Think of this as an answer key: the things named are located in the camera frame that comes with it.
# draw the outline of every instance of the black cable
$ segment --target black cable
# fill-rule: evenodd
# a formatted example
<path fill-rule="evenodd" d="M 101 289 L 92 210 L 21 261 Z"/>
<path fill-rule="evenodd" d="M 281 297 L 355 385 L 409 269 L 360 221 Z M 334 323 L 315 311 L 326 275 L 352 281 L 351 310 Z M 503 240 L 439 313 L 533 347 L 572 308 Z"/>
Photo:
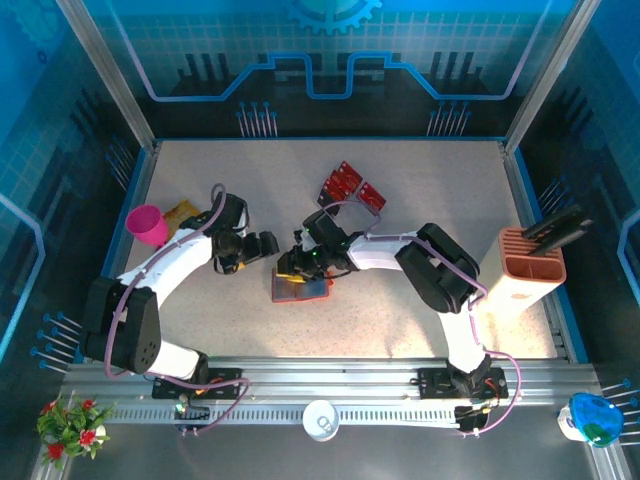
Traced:
<path fill-rule="evenodd" d="M 324 277 L 325 280 L 335 280 L 336 278 L 342 278 L 342 277 L 346 277 L 347 275 L 353 273 L 352 270 L 347 270 L 346 272 L 342 272 L 338 275 L 329 275 L 327 277 Z"/>
<path fill-rule="evenodd" d="M 211 413 L 211 411 L 210 411 L 207 407 L 199 407 L 199 406 L 193 405 L 193 404 L 191 403 L 191 400 L 193 400 L 193 396 L 192 396 L 192 395 L 189 395 L 189 396 L 187 397 L 187 406 L 188 406 L 191 410 L 195 410 L 195 411 L 197 411 L 197 412 L 207 412 L 207 414 L 210 414 L 210 413 Z"/>
<path fill-rule="evenodd" d="M 236 273 L 238 271 L 238 265 L 234 265 L 233 266 L 233 270 L 231 270 L 230 272 L 225 272 L 220 271 L 219 270 L 219 263 L 218 263 L 218 257 L 214 257 L 213 258 L 213 271 L 216 272 L 218 275 L 233 275 L 234 273 Z"/>
<path fill-rule="evenodd" d="M 193 418 L 181 418 L 179 420 L 183 421 L 183 422 L 190 422 L 190 421 L 197 421 L 197 420 L 208 420 L 209 418 L 211 418 L 211 415 L 207 414 L 207 415 L 200 415 L 199 417 L 193 417 Z M 174 423 L 173 426 L 176 428 L 176 430 L 178 430 L 179 432 L 182 433 L 182 429 L 183 428 L 185 430 L 190 430 L 192 428 L 195 428 L 196 430 L 199 430 L 201 427 L 204 427 L 206 425 L 193 425 L 193 424 L 188 424 L 188 423 Z"/>

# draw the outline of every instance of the red flower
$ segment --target red flower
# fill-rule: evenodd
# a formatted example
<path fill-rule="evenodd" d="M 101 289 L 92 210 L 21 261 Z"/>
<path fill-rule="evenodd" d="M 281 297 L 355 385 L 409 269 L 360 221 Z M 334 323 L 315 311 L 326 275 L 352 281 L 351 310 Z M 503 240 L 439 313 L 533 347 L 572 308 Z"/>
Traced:
<path fill-rule="evenodd" d="M 44 406 L 44 408 L 40 411 L 40 415 L 44 415 L 45 413 L 49 413 L 51 410 L 53 410 L 53 407 L 56 406 L 56 403 L 58 403 L 57 400 L 54 400 L 53 402 L 47 403 Z"/>
<path fill-rule="evenodd" d="M 95 430 L 83 430 L 80 432 L 80 443 L 83 447 L 88 447 L 96 441 L 96 431 Z"/>
<path fill-rule="evenodd" d="M 61 443 L 54 443 L 47 446 L 47 449 L 49 450 L 49 458 L 51 460 L 58 460 L 62 457 L 62 452 L 64 452 L 64 445 Z"/>

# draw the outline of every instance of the green leaves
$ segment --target green leaves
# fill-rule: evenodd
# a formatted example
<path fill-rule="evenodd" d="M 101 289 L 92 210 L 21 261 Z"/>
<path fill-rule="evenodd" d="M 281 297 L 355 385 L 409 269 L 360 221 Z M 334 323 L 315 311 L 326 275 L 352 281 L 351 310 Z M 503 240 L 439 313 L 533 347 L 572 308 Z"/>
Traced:
<path fill-rule="evenodd" d="M 60 402 L 60 397 L 55 402 L 45 406 L 36 423 L 36 429 L 43 445 L 60 444 L 58 452 L 53 456 L 59 456 L 64 447 L 64 453 L 69 457 L 77 455 L 91 455 L 95 458 L 98 450 L 102 448 L 102 442 L 110 440 L 106 435 L 95 437 L 94 443 L 84 447 L 80 445 L 82 432 L 92 432 L 101 426 L 106 419 L 113 415 L 115 404 L 106 408 L 100 408 L 94 399 L 84 401 L 69 400 L 66 405 L 72 405 L 68 410 Z M 56 468 L 62 467 L 62 460 L 52 458 L 49 451 L 45 452 L 42 464 L 53 463 Z"/>

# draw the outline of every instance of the white table surface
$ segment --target white table surface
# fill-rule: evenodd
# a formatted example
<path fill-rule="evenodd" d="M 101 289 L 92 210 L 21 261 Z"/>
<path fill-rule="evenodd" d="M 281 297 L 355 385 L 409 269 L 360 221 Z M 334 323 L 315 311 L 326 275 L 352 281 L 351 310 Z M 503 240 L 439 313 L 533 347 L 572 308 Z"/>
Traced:
<path fill-rule="evenodd" d="M 433 222 L 480 263 L 501 228 L 519 225 L 496 142 L 165 141 L 146 203 L 168 211 L 186 198 L 206 210 L 212 185 L 222 182 L 247 201 L 251 229 L 271 230 L 284 252 L 293 231 L 317 210 L 322 182 L 343 160 L 387 199 L 375 233 Z M 347 233 L 370 220 L 353 210 L 338 218 Z M 134 241 L 127 270 L 152 252 Z M 211 264 L 195 271 L 162 306 L 163 338 L 210 355 L 447 355 L 438 316 L 402 273 L 357 272 L 337 280 L 326 299 L 274 304 L 271 269 L 278 257 L 226 277 Z M 478 320 L 489 348 L 519 358 L 556 355 L 540 303 L 518 319 Z"/>

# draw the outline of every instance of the robotic arm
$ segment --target robotic arm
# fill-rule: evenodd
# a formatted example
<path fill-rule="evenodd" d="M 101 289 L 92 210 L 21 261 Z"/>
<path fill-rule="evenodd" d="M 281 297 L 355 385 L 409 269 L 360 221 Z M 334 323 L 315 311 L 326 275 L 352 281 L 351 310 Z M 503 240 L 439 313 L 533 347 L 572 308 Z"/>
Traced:
<path fill-rule="evenodd" d="M 229 275 L 242 265 L 279 252 L 271 232 L 247 233 L 247 204 L 231 194 L 226 195 L 215 221 L 199 235 L 187 239 L 213 219 L 221 201 L 222 194 L 218 194 L 211 210 L 185 220 L 173 238 L 140 266 L 117 279 L 101 277 L 93 282 L 80 340 L 84 356 L 104 361 L 116 307 L 127 287 L 144 272 L 146 276 L 126 300 L 126 321 L 117 325 L 111 364 L 139 374 L 171 376 L 194 384 L 207 382 L 208 362 L 204 353 L 162 340 L 159 308 L 186 277 L 212 259 L 218 273 Z M 150 265 L 153 268 L 147 273 Z"/>
<path fill-rule="evenodd" d="M 294 282 L 328 278 L 331 267 L 352 272 L 372 268 L 403 271 L 420 298 L 438 312 L 449 347 L 450 384 L 461 396 L 479 394 L 491 360 L 476 342 L 469 318 L 469 300 L 476 289 L 460 276 L 463 273 L 475 280 L 479 268 L 440 227 L 428 223 L 401 235 L 347 235 L 320 210 L 303 222 L 303 229 L 294 232 L 294 237 L 296 246 L 277 265 L 278 275 Z"/>

